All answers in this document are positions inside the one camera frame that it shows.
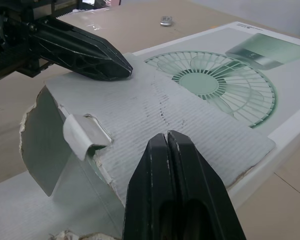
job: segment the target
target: corrugated cardboard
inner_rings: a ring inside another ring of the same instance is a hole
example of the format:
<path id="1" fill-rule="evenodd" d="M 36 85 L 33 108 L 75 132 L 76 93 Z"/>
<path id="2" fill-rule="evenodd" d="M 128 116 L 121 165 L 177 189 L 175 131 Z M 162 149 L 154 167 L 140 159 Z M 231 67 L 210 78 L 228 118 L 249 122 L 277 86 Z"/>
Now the corrugated cardboard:
<path id="1" fill-rule="evenodd" d="M 97 150 L 94 160 L 123 205 L 147 142 L 158 133 L 175 130 L 188 135 L 227 187 L 274 148 L 266 136 L 205 103 L 132 54 L 124 56 L 134 69 L 130 79 L 94 81 L 68 73 L 46 83 L 57 104 L 70 114 L 68 118 L 89 114 L 111 137 L 112 143 Z M 63 134 L 70 136 L 66 141 L 73 138 L 67 132 L 77 127 L 63 128 Z M 72 145 L 78 157 L 82 147 Z"/>

